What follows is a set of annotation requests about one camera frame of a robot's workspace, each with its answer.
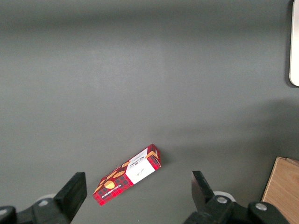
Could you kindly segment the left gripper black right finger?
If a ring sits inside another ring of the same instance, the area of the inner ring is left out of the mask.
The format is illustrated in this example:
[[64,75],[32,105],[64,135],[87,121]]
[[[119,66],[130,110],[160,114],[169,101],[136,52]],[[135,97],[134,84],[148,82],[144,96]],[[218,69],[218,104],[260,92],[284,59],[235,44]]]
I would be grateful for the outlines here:
[[192,198],[196,212],[185,224],[227,224],[232,215],[233,201],[222,195],[215,195],[200,171],[192,172]]

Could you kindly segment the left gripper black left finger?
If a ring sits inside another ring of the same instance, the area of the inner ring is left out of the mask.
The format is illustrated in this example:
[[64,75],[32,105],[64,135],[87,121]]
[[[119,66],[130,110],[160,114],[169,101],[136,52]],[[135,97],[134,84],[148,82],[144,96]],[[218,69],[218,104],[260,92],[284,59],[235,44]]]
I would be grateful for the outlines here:
[[43,198],[33,205],[33,223],[71,223],[86,196],[85,173],[77,172],[53,198]]

